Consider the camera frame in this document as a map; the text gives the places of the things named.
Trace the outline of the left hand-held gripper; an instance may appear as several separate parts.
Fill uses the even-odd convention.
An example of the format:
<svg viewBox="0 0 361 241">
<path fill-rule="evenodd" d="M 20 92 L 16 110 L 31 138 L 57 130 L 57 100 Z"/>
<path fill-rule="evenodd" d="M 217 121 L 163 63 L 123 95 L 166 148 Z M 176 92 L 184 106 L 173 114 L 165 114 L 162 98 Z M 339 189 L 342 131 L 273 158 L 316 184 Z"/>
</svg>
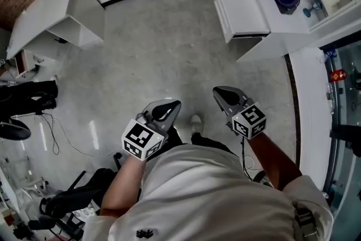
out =
<svg viewBox="0 0 361 241">
<path fill-rule="evenodd" d="M 169 129 L 181 110 L 176 99 L 161 99 L 149 103 L 128 123 L 121 137 L 122 149 L 145 161 L 167 141 Z"/>
</svg>

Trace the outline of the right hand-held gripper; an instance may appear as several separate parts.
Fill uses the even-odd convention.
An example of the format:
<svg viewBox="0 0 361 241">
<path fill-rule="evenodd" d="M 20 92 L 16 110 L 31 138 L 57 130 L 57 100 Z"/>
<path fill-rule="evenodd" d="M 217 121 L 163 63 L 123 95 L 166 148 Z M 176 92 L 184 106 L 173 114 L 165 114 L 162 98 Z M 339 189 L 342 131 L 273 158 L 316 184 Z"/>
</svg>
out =
<svg viewBox="0 0 361 241">
<path fill-rule="evenodd" d="M 226 114 L 226 125 L 236 134 L 252 139 L 266 127 L 266 115 L 242 90 L 230 86 L 216 86 L 213 97 Z"/>
</svg>

